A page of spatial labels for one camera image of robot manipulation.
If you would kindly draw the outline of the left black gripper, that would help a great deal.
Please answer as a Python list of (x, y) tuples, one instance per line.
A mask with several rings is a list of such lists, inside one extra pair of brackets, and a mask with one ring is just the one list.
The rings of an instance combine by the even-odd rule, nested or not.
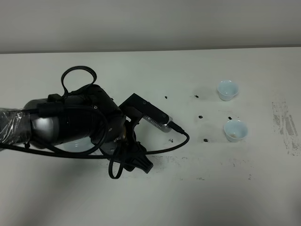
[[(146, 174), (153, 167), (153, 163), (146, 157), (146, 148), (136, 141), (133, 126), (126, 120), (121, 109), (113, 102), (108, 94), (98, 85), (86, 85), (76, 91), (70, 92), (70, 98), (80, 97), (83, 100), (75, 105), (91, 105), (97, 107), (108, 122), (108, 134), (100, 146), (100, 152), (106, 155), (113, 155), (115, 150), (121, 147), (121, 152), (126, 153), (123, 168), (129, 172), (135, 168), (141, 169)], [(91, 143), (96, 144), (104, 136), (105, 125), (101, 122), (102, 128), (96, 127), (90, 137)]]

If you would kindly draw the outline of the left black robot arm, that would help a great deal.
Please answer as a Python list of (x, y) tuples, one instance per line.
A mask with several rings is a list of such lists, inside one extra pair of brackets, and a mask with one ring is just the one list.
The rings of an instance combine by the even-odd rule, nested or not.
[(153, 166), (146, 148), (136, 140), (135, 126), (143, 109), (132, 95), (116, 105), (99, 86), (90, 85), (60, 96), (28, 102), (23, 109), (1, 109), (0, 147), (68, 159), (107, 159), (123, 170)]

